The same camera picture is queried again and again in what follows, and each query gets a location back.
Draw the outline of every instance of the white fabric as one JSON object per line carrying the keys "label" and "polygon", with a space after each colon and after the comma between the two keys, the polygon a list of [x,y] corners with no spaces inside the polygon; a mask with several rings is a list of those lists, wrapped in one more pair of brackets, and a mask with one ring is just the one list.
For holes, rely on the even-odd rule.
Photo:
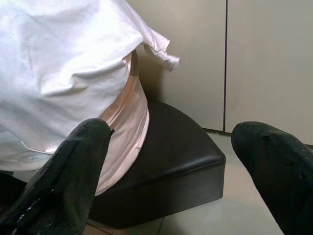
{"label": "white fabric", "polygon": [[130,53],[143,43],[171,70],[169,41],[124,0],[1,1],[0,11],[0,170],[39,169],[80,122],[101,117],[116,130],[105,191],[136,159],[149,121]]}

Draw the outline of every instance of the black stool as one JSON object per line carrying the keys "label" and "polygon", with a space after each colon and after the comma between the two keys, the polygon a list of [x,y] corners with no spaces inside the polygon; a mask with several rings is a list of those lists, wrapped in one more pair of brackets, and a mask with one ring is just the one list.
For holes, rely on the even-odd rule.
{"label": "black stool", "polygon": [[149,113],[137,160],[116,185],[95,197],[91,220],[122,229],[223,196],[225,156],[207,133],[169,105],[150,102]]}

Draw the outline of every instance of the beige cabinet door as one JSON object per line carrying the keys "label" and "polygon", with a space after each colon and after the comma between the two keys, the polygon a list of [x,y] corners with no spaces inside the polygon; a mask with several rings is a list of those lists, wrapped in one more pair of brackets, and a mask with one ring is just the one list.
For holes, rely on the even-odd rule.
{"label": "beige cabinet door", "polygon": [[313,1],[228,0],[226,131],[274,125],[313,144]]}
{"label": "beige cabinet door", "polygon": [[171,40],[181,58],[173,72],[140,61],[149,98],[173,105],[204,128],[222,130],[224,116],[225,0],[129,0],[155,31]]}

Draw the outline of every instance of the light gray floor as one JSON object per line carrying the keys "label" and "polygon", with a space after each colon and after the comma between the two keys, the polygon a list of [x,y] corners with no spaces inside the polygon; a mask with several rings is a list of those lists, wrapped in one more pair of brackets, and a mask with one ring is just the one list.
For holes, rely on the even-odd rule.
{"label": "light gray floor", "polygon": [[209,135],[226,155],[222,199],[125,230],[90,221],[84,235],[283,235],[232,150],[230,137]]}

